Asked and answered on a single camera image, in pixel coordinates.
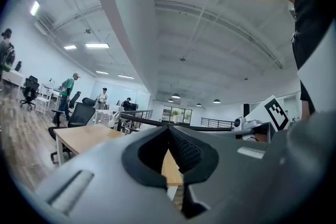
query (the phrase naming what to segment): white board with marker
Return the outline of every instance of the white board with marker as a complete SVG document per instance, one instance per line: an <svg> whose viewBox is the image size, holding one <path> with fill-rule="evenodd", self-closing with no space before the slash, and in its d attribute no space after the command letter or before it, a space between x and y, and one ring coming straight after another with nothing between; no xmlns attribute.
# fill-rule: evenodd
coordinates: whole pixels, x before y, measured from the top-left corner
<svg viewBox="0 0 336 224"><path fill-rule="evenodd" d="M289 120L285 111L274 95L260 103L245 118L246 121L259 120L261 123L270 122L276 132L287 129L289 126Z"/></svg>

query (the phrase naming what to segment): ceiling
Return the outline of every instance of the ceiling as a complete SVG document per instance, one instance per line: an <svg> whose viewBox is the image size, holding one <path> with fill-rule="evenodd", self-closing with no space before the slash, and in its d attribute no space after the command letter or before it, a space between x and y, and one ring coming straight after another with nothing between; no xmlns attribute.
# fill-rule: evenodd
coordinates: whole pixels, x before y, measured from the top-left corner
<svg viewBox="0 0 336 224"><path fill-rule="evenodd" d="M38 17L57 46L78 47L66 53L87 70L133 76L158 101L175 92L191 106L239 102L247 91L258 99L276 85L257 83L296 77L286 0L41 0Z"/></svg>

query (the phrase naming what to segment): wooden floor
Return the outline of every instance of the wooden floor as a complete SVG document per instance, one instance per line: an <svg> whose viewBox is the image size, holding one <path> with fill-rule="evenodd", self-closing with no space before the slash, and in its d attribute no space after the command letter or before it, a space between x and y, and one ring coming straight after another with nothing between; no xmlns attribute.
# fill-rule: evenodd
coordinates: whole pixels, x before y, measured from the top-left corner
<svg viewBox="0 0 336 224"><path fill-rule="evenodd" d="M50 160L50 153L56 151L55 140L48 132L52 123L53 113L46 115L22 108L15 100L17 88L5 86L0 92L0 143L8 168L14 178L34 190L47 177L57 164ZM65 118L61 118L61 125L66 126ZM179 187L174 203L178 208L182 206L183 191Z"/></svg>

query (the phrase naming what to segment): black speaker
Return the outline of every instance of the black speaker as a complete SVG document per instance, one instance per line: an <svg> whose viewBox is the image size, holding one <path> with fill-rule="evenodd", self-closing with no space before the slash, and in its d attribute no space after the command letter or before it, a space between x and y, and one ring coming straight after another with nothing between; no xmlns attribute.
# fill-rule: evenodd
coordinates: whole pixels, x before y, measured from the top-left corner
<svg viewBox="0 0 336 224"><path fill-rule="evenodd" d="M244 104L243 115L246 117L250 113L250 104Z"/></svg>

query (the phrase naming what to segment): person in green shirt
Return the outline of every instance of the person in green shirt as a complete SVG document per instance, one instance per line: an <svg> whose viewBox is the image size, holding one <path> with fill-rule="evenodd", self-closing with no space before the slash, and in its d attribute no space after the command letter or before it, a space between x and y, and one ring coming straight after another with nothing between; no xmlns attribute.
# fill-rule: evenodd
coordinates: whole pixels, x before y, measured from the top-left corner
<svg viewBox="0 0 336 224"><path fill-rule="evenodd" d="M70 100L70 94L72 92L72 89L74 87L74 82L75 80L78 80L78 78L80 78L80 76L78 75L78 73L74 73L73 76L71 78L68 78L66 81L64 81L62 83L61 86L61 102L59 104L58 110L59 111L64 111L65 112L65 116L67 118L67 121L70 119L69 116L69 100ZM57 123L57 117L56 117L56 113L54 116L54 119L52 121L53 123Z"/></svg>

